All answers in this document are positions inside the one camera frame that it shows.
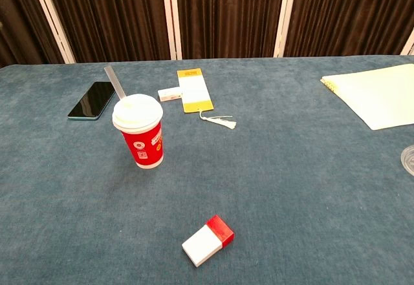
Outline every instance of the white notebook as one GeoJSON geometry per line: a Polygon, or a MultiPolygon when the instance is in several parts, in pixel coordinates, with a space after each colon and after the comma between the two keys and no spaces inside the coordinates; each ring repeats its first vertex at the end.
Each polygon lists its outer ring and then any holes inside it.
{"type": "Polygon", "coordinates": [[[414,123],[414,64],[324,76],[321,82],[372,130],[414,123]]]}

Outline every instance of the white tassel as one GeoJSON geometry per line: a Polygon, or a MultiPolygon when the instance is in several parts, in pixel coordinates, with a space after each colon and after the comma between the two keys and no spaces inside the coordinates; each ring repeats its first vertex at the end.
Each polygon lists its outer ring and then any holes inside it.
{"type": "Polygon", "coordinates": [[[216,123],[217,125],[224,125],[225,127],[228,127],[229,129],[233,130],[235,128],[236,122],[235,121],[229,121],[224,120],[221,118],[231,118],[233,116],[216,116],[216,117],[203,117],[201,116],[200,111],[200,118],[209,122],[216,123]]]}

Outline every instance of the brown curtain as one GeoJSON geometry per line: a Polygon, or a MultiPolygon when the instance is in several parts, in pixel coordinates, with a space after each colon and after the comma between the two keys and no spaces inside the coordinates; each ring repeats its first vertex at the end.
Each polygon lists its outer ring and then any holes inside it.
{"type": "Polygon", "coordinates": [[[53,0],[77,62],[171,59],[164,0],[53,0]]]}
{"type": "Polygon", "coordinates": [[[281,0],[177,0],[182,56],[273,56],[281,0]]]}
{"type": "Polygon", "coordinates": [[[400,54],[414,0],[294,0],[284,56],[400,54]]]}
{"type": "Polygon", "coordinates": [[[63,63],[39,0],[0,0],[0,67],[63,63]]]}

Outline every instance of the red paper cup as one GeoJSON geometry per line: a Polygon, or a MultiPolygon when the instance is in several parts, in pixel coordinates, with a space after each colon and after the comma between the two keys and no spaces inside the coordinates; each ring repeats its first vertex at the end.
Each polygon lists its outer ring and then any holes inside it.
{"type": "Polygon", "coordinates": [[[162,107],[151,96],[133,94],[115,104],[114,126],[121,131],[137,164],[152,169],[162,162],[162,107]]]}

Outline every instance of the black phone screen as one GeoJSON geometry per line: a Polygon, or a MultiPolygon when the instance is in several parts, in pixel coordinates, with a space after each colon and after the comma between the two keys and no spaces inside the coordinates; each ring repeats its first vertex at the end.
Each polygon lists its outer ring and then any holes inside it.
{"type": "Polygon", "coordinates": [[[91,88],[69,113],[69,119],[98,119],[114,94],[109,81],[95,81],[91,88]]]}

